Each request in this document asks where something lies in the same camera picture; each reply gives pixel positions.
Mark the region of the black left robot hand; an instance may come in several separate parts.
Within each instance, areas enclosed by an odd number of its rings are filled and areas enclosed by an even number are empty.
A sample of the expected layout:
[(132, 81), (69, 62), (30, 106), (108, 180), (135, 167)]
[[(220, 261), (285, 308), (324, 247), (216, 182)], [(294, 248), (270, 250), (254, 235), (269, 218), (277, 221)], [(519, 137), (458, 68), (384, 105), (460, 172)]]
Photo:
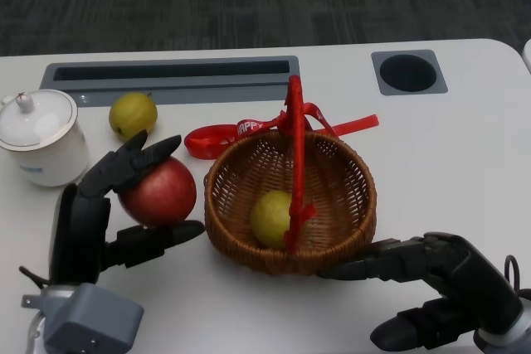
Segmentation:
[(56, 204), (46, 285), (94, 284), (110, 267), (148, 262), (204, 232), (200, 221), (180, 221), (174, 227), (137, 225), (106, 242), (111, 209), (107, 194), (122, 194), (140, 184), (182, 141), (176, 135), (147, 146), (147, 138), (146, 131), (137, 133), (106, 153), (79, 183), (64, 188)]

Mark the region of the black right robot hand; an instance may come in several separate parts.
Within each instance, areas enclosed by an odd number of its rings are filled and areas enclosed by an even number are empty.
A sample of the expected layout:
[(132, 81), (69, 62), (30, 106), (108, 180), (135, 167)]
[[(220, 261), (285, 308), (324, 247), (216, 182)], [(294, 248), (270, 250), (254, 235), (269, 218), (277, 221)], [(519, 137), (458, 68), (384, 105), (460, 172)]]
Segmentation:
[(342, 281), (422, 280), (440, 294), (373, 330), (371, 341), (385, 352), (431, 350), (468, 332), (483, 353), (530, 351), (530, 291), (519, 285), (515, 257), (507, 256), (499, 272), (459, 235), (430, 232), (404, 241), (374, 242), (318, 275)]

